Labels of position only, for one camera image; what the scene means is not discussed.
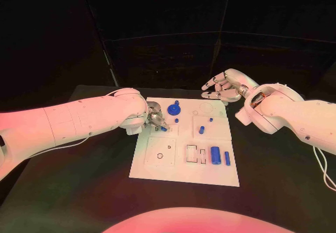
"dark wall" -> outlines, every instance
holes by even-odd
[[[65,103],[80,84],[113,85],[86,0],[0,1],[0,111]],[[0,203],[27,161],[0,182]]]
[[[336,60],[332,0],[89,2],[126,86],[200,89],[237,68],[309,96]]]

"small blue piece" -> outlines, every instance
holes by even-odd
[[[175,101],[175,104],[172,104],[169,107],[168,107],[168,113],[172,115],[172,116],[177,116],[179,113],[181,113],[181,106],[179,106],[179,101],[177,100]]]
[[[221,163],[220,147],[213,147],[213,164],[220,165]]]
[[[226,163],[227,163],[227,166],[231,165],[231,163],[230,163],[230,152],[228,151],[226,152]]]
[[[200,133],[201,133],[201,134],[205,133],[205,127],[204,127],[204,126],[201,126],[201,128],[200,128]]]

